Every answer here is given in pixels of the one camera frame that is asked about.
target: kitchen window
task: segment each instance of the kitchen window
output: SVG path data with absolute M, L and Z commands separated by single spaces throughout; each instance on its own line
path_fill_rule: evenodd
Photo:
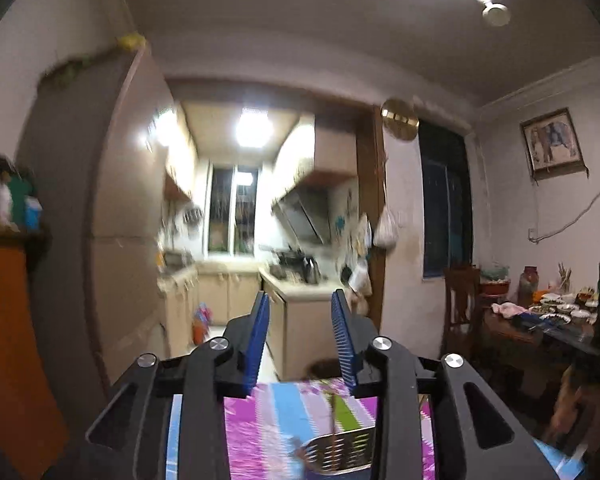
M 208 253 L 253 255 L 258 170 L 212 167 Z
M 469 166 L 464 139 L 420 121 L 424 196 L 423 276 L 443 276 L 451 265 L 468 264 L 474 244 Z

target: glass jar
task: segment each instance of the glass jar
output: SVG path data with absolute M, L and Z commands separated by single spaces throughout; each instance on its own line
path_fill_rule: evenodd
M 538 290 L 538 268 L 526 266 L 525 270 L 520 274 L 518 282 L 518 304 L 519 306 L 528 307 L 533 303 L 534 292 Z

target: framed picture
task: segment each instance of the framed picture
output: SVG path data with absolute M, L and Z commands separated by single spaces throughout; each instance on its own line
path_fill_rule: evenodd
M 568 108 L 525 121 L 520 129 L 535 180 L 575 171 L 589 175 Z

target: pink cloth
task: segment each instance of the pink cloth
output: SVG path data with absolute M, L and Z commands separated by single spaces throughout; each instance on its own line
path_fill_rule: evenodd
M 501 305 L 497 303 L 492 303 L 491 309 L 494 311 L 494 313 L 500 314 L 502 317 L 504 317 L 504 319 L 511 319 L 512 317 L 517 316 L 518 314 L 526 312 L 526 308 L 524 308 L 523 306 L 519 306 L 515 303 L 508 302 L 503 303 Z

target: refrigerator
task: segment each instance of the refrigerator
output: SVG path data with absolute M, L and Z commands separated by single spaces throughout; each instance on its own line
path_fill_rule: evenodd
M 73 433 L 135 358 L 167 355 L 155 257 L 167 151 L 152 124 L 172 106 L 149 48 L 115 49 L 42 78 L 18 147 L 50 231 L 32 322 Z

